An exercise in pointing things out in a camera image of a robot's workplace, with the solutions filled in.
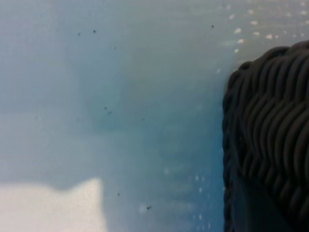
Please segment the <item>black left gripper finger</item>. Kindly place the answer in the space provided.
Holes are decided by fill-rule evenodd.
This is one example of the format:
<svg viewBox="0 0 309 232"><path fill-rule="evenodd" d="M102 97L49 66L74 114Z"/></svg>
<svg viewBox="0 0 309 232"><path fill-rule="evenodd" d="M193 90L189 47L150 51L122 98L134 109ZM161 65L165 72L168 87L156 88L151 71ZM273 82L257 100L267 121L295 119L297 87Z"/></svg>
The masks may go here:
<svg viewBox="0 0 309 232"><path fill-rule="evenodd" d="M228 205L230 232L289 232L290 225L276 208L267 190L257 181L232 176Z"/></svg>

